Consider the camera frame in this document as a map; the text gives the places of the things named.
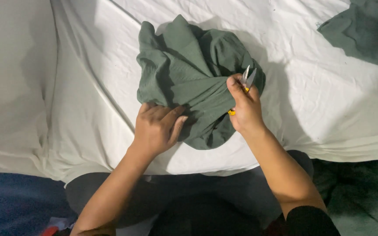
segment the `forearm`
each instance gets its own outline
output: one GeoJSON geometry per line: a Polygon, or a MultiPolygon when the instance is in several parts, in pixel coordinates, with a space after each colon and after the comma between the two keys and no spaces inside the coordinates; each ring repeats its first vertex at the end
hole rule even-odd
{"type": "Polygon", "coordinates": [[[299,205],[326,210],[310,177],[267,128],[256,129],[251,135],[246,135],[245,139],[285,216],[299,205]]]}
{"type": "Polygon", "coordinates": [[[99,227],[107,228],[106,226],[120,216],[132,189],[149,164],[144,161],[137,162],[136,160],[147,158],[135,155],[138,153],[128,149],[118,166],[87,202],[71,235],[99,227]]]}

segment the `bed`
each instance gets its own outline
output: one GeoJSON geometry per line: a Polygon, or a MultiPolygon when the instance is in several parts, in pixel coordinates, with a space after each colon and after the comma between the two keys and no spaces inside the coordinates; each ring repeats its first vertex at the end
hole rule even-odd
{"type": "MultiPolygon", "coordinates": [[[[53,95],[42,98],[41,114],[48,118],[33,120],[35,126],[46,124],[47,131],[42,131],[39,147],[27,149],[39,152],[16,159],[38,171],[25,170],[1,152],[0,162],[11,165],[0,171],[43,173],[65,183],[86,173],[111,171],[133,140],[140,107],[136,92],[141,68],[135,58],[141,22],[152,23],[159,34],[178,14],[205,30],[234,32],[259,62],[267,78],[261,96],[264,120],[286,150],[334,162],[378,160],[378,66],[345,56],[316,31],[347,9],[347,0],[50,3],[56,73],[45,80],[43,91],[53,95]]],[[[158,156],[146,174],[224,176],[256,166],[235,133],[211,150],[179,143],[158,156]]]]}

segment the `left hand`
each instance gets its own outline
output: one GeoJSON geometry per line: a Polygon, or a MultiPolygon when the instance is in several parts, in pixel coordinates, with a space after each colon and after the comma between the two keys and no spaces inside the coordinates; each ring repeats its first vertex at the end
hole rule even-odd
{"type": "Polygon", "coordinates": [[[175,109],[144,103],[136,117],[135,138],[131,144],[134,151],[140,152],[147,161],[176,144],[187,116],[181,115],[184,107],[175,109]]]}

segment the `dark pants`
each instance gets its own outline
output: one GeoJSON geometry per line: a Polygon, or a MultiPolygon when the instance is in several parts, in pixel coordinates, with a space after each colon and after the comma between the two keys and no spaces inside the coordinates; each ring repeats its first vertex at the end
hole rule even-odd
{"type": "MultiPolygon", "coordinates": [[[[288,153],[313,175],[310,158],[300,151],[288,153]]],[[[87,201],[108,177],[107,173],[82,175],[66,186],[71,208],[80,213],[87,201]]],[[[159,213],[173,200],[201,193],[214,194],[232,203],[241,212],[256,217],[262,228],[281,214],[281,207],[266,182],[262,169],[226,176],[145,175],[135,186],[129,206],[117,225],[118,235],[148,235],[159,213]]]]}

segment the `right hand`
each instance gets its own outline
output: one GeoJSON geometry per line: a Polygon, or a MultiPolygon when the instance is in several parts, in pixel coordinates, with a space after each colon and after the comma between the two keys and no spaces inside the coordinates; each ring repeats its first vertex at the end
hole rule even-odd
{"type": "Polygon", "coordinates": [[[228,90],[236,101],[236,114],[230,115],[230,121],[242,136],[251,136],[258,129],[266,129],[266,126],[262,119],[258,89],[252,84],[249,92],[244,93],[244,87],[240,84],[241,77],[241,74],[235,74],[227,79],[228,90]]]}

